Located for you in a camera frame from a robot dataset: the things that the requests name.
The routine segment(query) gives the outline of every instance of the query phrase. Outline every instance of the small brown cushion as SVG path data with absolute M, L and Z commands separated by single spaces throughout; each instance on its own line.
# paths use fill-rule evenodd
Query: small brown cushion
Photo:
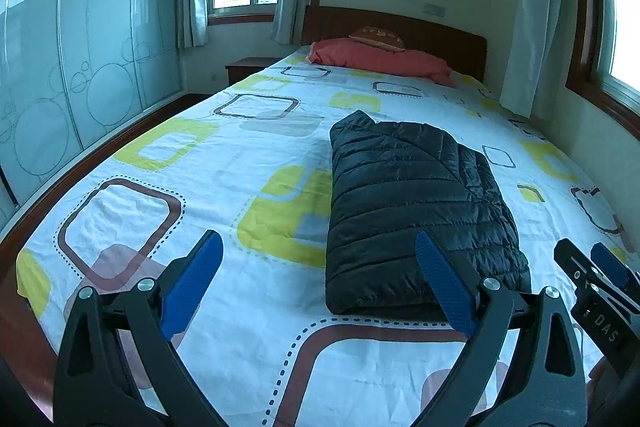
M 397 34 L 372 26 L 354 31 L 349 38 L 390 52 L 403 52 L 406 49 L 404 42 Z

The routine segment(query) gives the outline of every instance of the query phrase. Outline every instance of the wooden nightstand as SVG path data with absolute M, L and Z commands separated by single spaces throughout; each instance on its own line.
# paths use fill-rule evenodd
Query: wooden nightstand
M 246 77 L 258 73 L 269 66 L 273 66 L 282 57 L 247 57 L 225 66 L 229 74 L 229 86 L 244 80 Z

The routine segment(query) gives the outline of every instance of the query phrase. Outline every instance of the bed sheet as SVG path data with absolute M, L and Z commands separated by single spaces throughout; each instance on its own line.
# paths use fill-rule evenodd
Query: bed sheet
M 315 66 L 302 49 L 160 124 L 108 158 L 52 209 L 20 252 L 19 291 L 58 350 L 79 288 L 101 293 L 157 277 L 207 229 L 222 265 L 172 342 L 231 425 L 407 426 L 444 381 L 464 338 L 441 323 L 333 316 L 324 304 L 331 126 L 356 109 L 429 123 L 488 159 L 520 234 L 532 286 L 573 285 L 553 261 L 570 238 L 635 264 L 601 192 L 475 79 Z M 575 327 L 585 371 L 600 358 Z M 478 410 L 492 404 L 513 352 L 508 335 Z M 161 409 L 123 340 L 148 404 Z

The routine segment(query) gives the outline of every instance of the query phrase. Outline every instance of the wall switch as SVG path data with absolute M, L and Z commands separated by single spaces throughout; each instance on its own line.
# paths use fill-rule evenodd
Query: wall switch
M 422 11 L 429 15 L 435 15 L 436 17 L 444 17 L 446 9 L 444 6 L 438 6 L 437 4 L 425 3 Z

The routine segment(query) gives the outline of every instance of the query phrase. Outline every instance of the metal screw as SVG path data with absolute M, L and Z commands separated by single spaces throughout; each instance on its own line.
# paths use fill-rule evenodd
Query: metal screw
M 149 290 L 153 289 L 155 285 L 156 281 L 154 281 L 153 279 L 143 279 L 138 283 L 138 289 L 141 292 L 148 292 Z
M 78 292 L 78 297 L 81 299 L 88 299 L 93 295 L 94 289 L 91 286 L 85 286 Z
M 560 292 L 553 286 L 547 286 L 545 288 L 545 293 L 552 299 L 557 299 L 560 296 Z
M 494 279 L 493 277 L 487 277 L 485 280 L 482 281 L 482 284 L 484 285 L 485 288 L 494 292 L 500 289 L 500 281 L 498 281 L 497 279 Z

